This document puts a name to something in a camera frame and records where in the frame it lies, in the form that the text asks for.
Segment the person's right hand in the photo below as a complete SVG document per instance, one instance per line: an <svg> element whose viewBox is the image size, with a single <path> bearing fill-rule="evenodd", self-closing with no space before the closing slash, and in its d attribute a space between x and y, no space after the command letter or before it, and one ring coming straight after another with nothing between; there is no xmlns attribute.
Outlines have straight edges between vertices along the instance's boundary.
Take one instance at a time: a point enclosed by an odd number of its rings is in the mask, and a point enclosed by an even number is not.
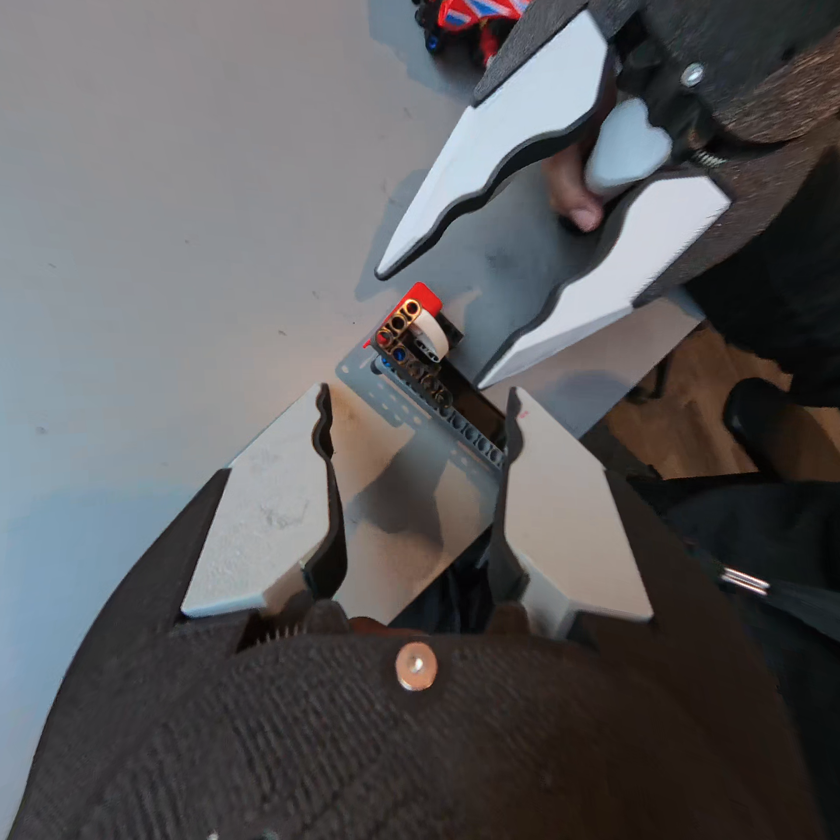
<svg viewBox="0 0 840 840"><path fill-rule="evenodd" d="M584 178L593 144L593 140L583 140L541 162L552 211L583 235L596 231L604 216L602 200Z"/></svg>

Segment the small toy brick assembly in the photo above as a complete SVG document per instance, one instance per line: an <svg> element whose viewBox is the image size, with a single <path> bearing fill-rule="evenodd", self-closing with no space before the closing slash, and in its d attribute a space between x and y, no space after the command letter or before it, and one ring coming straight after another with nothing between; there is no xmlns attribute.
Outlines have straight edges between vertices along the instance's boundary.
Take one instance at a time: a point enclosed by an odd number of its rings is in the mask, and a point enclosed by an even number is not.
<svg viewBox="0 0 840 840"><path fill-rule="evenodd" d="M371 337L377 327L406 298L419 300L423 312L392 352L371 347ZM467 448L501 473L508 446L505 415L450 359L465 336L446 316L441 298L418 281L386 317L363 344L364 349L375 354L374 372L389 375Z"/></svg>

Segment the black angled brick piece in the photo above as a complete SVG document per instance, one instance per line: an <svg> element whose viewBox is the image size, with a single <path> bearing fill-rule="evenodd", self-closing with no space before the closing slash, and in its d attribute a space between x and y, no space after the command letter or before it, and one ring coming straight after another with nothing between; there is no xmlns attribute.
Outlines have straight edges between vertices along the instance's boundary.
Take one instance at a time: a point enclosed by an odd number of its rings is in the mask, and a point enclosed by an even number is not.
<svg viewBox="0 0 840 840"><path fill-rule="evenodd" d="M408 297L374 331L370 346L390 353L402 341L418 316L424 311L422 303Z"/></svg>

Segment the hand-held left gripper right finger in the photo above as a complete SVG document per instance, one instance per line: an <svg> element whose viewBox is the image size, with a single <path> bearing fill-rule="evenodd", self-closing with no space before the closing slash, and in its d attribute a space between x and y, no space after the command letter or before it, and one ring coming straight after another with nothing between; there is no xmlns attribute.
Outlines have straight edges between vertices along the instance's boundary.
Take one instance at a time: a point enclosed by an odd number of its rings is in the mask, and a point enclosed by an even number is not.
<svg viewBox="0 0 840 840"><path fill-rule="evenodd" d="M581 614L654 617L606 470L520 387L509 391L507 453L490 540L494 602L519 602L533 633L568 636Z"/></svg>

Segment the red black toy race car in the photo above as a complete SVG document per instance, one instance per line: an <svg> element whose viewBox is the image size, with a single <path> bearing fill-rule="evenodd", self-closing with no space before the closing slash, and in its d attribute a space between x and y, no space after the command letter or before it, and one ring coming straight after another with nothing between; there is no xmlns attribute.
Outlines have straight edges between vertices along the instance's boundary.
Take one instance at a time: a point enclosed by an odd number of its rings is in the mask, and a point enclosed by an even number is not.
<svg viewBox="0 0 840 840"><path fill-rule="evenodd" d="M413 1L414 18L431 56L463 43L472 64L486 70L530 1Z"/></svg>

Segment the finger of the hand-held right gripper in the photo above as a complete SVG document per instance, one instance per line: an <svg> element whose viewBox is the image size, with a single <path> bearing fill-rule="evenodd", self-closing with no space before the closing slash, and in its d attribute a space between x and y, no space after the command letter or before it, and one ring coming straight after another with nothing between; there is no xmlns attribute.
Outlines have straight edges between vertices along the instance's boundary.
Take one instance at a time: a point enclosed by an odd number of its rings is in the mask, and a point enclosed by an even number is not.
<svg viewBox="0 0 840 840"><path fill-rule="evenodd" d="M377 279L431 249L510 175L570 144L601 99L608 54L599 24L580 11L487 99L468 106L396 226Z"/></svg>
<svg viewBox="0 0 840 840"><path fill-rule="evenodd" d="M708 175L658 175L633 190L610 219L590 268L553 292L539 315L500 346L478 388L519 375L623 319L731 203Z"/></svg>

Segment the grey desk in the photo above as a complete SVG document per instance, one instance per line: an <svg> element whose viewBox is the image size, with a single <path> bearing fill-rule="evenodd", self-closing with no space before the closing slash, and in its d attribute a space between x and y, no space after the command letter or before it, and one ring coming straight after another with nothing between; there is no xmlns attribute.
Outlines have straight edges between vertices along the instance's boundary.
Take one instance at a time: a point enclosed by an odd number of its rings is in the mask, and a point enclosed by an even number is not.
<svg viewBox="0 0 840 840"><path fill-rule="evenodd" d="M468 377L572 278L538 167L374 277L476 84L410 2L2 2L2 838L103 604L213 473L332 396L350 615L488 524L491 474L370 369L417 281Z"/></svg>

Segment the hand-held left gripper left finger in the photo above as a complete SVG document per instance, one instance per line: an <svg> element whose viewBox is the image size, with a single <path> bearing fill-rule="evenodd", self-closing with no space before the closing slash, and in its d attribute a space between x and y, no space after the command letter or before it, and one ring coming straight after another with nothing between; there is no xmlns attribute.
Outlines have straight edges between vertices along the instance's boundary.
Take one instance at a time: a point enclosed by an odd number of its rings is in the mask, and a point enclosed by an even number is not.
<svg viewBox="0 0 840 840"><path fill-rule="evenodd" d="M315 384L230 462L185 616L278 614L304 592L335 596L348 555L332 422L329 387Z"/></svg>

